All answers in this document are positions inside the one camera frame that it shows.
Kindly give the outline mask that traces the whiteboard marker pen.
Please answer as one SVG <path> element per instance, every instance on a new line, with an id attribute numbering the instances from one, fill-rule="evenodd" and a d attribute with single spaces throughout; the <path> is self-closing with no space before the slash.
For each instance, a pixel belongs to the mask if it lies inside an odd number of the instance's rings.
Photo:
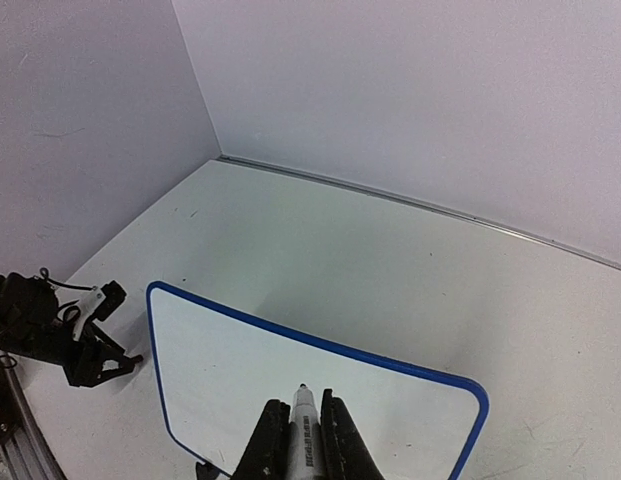
<path id="1" fill-rule="evenodd" d="M 286 479 L 327 479 L 318 411 L 305 384 L 294 395 L 289 433 Z"/>

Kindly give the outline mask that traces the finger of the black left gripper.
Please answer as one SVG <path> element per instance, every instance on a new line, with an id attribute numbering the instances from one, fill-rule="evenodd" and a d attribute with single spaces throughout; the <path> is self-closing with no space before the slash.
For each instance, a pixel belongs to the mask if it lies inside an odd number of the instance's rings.
<path id="1" fill-rule="evenodd" d="M 119 358 L 125 355 L 125 349 L 93 320 L 88 320 L 84 325 L 84 343 L 89 348 L 92 358 Z"/>
<path id="2" fill-rule="evenodd" d="M 91 367 L 89 385 L 99 386 L 107 381 L 131 374 L 142 361 L 142 355 L 129 357 L 122 353 L 106 352 Z"/>

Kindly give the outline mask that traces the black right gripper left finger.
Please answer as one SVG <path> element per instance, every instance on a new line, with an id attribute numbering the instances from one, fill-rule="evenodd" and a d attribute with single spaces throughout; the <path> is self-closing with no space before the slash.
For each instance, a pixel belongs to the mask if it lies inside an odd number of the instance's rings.
<path id="1" fill-rule="evenodd" d="M 266 402 L 232 475 L 233 480 L 286 477 L 290 411 L 290 406 L 280 400 L 271 399 Z"/>

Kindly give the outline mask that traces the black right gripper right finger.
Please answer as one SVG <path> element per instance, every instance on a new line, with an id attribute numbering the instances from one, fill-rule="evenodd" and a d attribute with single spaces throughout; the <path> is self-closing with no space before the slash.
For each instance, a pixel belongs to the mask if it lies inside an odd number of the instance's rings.
<path id="1" fill-rule="evenodd" d="M 320 425 L 328 479 L 384 480 L 345 402 L 332 389 L 322 394 Z"/>

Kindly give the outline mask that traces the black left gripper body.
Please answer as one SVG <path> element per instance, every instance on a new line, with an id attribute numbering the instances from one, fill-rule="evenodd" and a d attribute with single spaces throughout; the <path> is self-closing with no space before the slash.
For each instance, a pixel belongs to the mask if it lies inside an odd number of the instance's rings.
<path id="1" fill-rule="evenodd" d="M 74 337 L 74 325 L 59 319 L 54 288 L 42 278 L 0 274 L 0 349 L 61 366 L 72 386 L 98 384 L 95 340 Z"/>

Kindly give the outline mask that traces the blue framed whiteboard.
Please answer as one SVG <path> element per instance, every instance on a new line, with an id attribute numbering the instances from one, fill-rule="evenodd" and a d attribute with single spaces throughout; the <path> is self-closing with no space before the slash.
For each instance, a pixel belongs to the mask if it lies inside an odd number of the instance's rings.
<path id="1" fill-rule="evenodd" d="M 225 474 L 270 400 L 345 402 L 386 479 L 456 479 L 489 412 L 477 382 L 281 326 L 156 281 L 146 290 L 167 431 Z"/>

